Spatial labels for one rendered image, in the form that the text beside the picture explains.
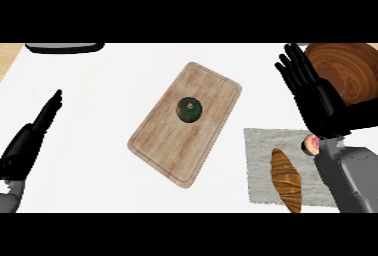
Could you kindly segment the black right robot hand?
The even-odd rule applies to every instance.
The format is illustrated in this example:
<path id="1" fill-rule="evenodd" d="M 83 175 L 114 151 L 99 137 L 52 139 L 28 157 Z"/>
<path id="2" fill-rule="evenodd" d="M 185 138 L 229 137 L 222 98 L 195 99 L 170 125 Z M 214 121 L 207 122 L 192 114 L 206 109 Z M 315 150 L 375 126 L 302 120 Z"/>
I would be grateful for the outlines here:
<path id="1" fill-rule="evenodd" d="M 285 53 L 275 63 L 294 95 L 299 111 L 310 132 L 333 139 L 352 130 L 378 126 L 378 99 L 347 106 L 331 82 L 322 78 L 296 43 L 285 45 Z"/>

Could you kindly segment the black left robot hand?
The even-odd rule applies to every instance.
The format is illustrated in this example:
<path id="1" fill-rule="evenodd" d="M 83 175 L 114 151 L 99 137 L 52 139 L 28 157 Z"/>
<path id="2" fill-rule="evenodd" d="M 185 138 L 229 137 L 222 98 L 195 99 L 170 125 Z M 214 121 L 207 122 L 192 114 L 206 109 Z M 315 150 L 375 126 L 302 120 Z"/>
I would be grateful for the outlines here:
<path id="1" fill-rule="evenodd" d="M 0 180 L 24 181 L 39 156 L 45 135 L 62 107 L 62 90 L 49 99 L 33 123 L 17 133 L 0 157 Z"/>

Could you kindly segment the brown wooden bowl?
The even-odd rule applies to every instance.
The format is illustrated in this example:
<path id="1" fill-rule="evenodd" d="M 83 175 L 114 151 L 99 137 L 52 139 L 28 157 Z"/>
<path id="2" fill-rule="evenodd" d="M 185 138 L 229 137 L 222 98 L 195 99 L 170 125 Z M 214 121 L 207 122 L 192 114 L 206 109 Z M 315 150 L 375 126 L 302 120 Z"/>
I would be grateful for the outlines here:
<path id="1" fill-rule="evenodd" d="M 378 43 L 310 43 L 306 55 L 346 105 L 378 98 Z"/>

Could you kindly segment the grey placemat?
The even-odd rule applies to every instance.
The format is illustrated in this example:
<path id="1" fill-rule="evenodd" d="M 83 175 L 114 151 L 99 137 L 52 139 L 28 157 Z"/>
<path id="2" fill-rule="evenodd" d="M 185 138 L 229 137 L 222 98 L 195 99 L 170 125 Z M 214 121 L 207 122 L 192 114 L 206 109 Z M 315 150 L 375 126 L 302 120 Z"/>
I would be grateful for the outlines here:
<path id="1" fill-rule="evenodd" d="M 253 203 L 335 207 L 313 157 L 302 150 L 307 130 L 245 128 L 248 194 Z"/>

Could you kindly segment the brown croissant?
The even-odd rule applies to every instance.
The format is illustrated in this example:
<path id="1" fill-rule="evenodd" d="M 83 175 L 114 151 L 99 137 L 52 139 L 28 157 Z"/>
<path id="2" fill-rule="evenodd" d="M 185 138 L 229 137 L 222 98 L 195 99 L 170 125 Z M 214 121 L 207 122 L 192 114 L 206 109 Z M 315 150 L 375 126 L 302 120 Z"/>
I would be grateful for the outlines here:
<path id="1" fill-rule="evenodd" d="M 302 176 L 279 148 L 272 150 L 272 183 L 291 213 L 302 212 Z"/>

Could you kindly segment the dark green avocado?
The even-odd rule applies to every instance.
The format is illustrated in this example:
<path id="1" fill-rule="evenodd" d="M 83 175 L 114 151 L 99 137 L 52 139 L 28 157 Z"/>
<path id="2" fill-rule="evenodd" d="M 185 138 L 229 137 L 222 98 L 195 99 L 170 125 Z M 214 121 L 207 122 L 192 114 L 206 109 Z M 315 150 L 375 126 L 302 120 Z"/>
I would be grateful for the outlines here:
<path id="1" fill-rule="evenodd" d="M 177 103 L 176 114 L 185 123 L 194 123 L 203 114 L 201 102 L 192 97 L 185 97 Z"/>

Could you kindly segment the wooden cutting board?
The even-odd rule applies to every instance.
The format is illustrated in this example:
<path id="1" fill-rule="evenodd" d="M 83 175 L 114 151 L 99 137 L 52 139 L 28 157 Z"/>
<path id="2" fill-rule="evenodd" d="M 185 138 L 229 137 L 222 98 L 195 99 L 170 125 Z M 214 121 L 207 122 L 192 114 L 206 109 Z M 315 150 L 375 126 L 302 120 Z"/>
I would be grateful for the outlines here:
<path id="1" fill-rule="evenodd" d="M 182 188 L 195 181 L 241 91 L 235 81 L 189 62 L 130 137 L 130 151 Z M 177 116 L 186 97 L 203 106 L 192 123 Z"/>

